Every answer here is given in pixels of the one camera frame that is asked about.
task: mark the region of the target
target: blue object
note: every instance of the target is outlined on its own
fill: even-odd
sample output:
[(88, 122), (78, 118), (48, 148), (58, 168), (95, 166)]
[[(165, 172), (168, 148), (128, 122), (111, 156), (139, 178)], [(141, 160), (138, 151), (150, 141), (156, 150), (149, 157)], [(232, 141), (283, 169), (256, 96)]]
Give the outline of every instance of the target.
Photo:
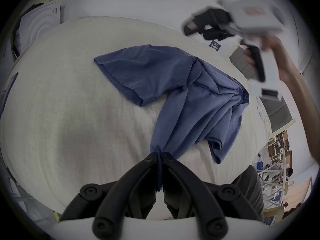
[(263, 162), (260, 161), (260, 162), (257, 162), (257, 170), (263, 170)]
[(279, 191), (279, 194), (275, 196), (275, 198), (273, 198), (271, 201), (279, 201), (280, 200), (280, 197), (281, 197), (281, 193), (282, 191), (280, 190)]
[(234, 78), (175, 47), (142, 45), (94, 58), (109, 81), (142, 107), (168, 93), (159, 113), (150, 152), (181, 157), (208, 140), (221, 163), (230, 150), (249, 104), (249, 94)]

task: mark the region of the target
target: white wall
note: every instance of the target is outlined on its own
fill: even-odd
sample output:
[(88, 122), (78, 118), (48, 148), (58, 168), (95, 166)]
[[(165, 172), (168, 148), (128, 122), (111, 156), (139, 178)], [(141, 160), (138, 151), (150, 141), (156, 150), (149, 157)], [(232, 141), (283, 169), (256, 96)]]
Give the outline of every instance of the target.
[[(269, 1), (281, 8), (285, 15), (287, 31), (281, 39), (298, 64), (295, 60), (298, 54), (297, 34), (290, 8), (285, 0)], [(207, 6), (220, 7), (215, 0), (62, 0), (64, 21), (77, 16), (116, 16), (149, 21), (176, 30), (181, 30), (182, 23), (191, 14)], [(195, 35), (195, 38), (210, 44), (200, 35)], [(219, 41), (221, 48), (218, 52), (228, 55), (239, 40), (239, 37), (233, 37)]]
[(317, 178), (318, 172), (319, 172), (319, 165), (317, 163), (314, 163), (309, 169), (307, 169), (300, 175), (297, 175), (295, 177), (290, 177), (289, 183), (291, 181), (294, 181), (294, 185), (290, 187), (290, 189), (293, 189), (299, 184), (306, 182), (307, 180), (310, 179), (310, 177), (313, 185)]

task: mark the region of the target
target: floor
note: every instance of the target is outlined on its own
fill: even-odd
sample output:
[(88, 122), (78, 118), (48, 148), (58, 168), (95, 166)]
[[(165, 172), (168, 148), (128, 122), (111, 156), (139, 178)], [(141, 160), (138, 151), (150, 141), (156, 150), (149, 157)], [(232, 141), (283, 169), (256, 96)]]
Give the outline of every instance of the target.
[[(271, 165), (271, 158), (269, 157), (268, 148), (262, 149), (260, 151), (260, 154), (261, 154), (261, 157), (259, 157), (258, 154), (257, 154), (255, 156), (253, 162), (251, 163), (251, 165), (254, 168), (257, 168), (257, 163), (262, 161), (263, 162), (263, 169), (266, 169), (266, 165)], [(271, 187), (269, 187), (269, 188), (270, 188), (269, 190), (263, 191), (262, 195), (263, 195), (264, 198), (272, 195), (275, 192), (274, 189), (271, 189)], [(266, 200), (264, 200), (263, 201), (263, 207), (267, 208), (268, 206), (270, 206), (270, 203), (267, 202)]]

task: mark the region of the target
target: mattress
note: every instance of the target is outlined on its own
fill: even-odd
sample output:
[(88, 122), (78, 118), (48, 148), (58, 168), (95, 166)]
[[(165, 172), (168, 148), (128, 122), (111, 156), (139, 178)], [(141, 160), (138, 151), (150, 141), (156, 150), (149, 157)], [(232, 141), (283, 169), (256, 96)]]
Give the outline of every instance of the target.
[[(85, 17), (42, 35), (19, 58), (7, 80), (19, 75), (0, 121), (6, 166), (30, 195), (62, 213), (87, 183), (118, 180), (149, 154), (158, 114), (166, 100), (138, 107), (102, 74), (93, 58), (139, 45), (175, 46), (236, 78), (248, 80), (228, 58), (194, 38), (154, 23), (116, 17)], [(262, 120), (258, 106), (262, 106)], [(201, 180), (231, 183), (271, 135), (259, 98), (250, 96), (239, 134), (221, 164), (207, 141), (179, 161)]]

